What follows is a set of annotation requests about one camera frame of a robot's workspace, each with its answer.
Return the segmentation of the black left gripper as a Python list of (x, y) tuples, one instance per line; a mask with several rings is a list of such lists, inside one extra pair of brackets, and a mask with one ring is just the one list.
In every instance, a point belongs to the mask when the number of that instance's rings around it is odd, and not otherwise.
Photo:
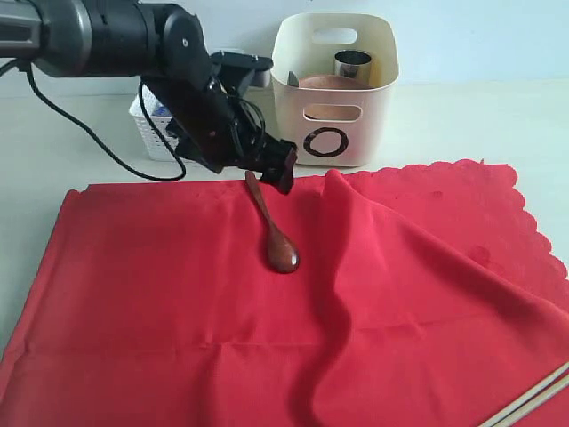
[(196, 89), (188, 81), (147, 76), (146, 87), (171, 113), (166, 132), (178, 142), (176, 157), (214, 173), (226, 167), (252, 168), (261, 172), (262, 183), (290, 193), (296, 145), (275, 139), (256, 124), (246, 101), (223, 92), (216, 80)]

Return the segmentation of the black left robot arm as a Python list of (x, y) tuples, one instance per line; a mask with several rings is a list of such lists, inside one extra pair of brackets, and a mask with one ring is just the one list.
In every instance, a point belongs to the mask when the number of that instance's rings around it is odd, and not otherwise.
[(272, 60), (209, 53), (200, 20), (177, 4), (4, 1), (1, 55), (3, 72), (27, 76), (137, 77), (170, 112), (157, 135), (176, 163), (257, 172), (283, 194), (293, 186), (296, 146), (271, 136), (245, 98), (268, 85)]

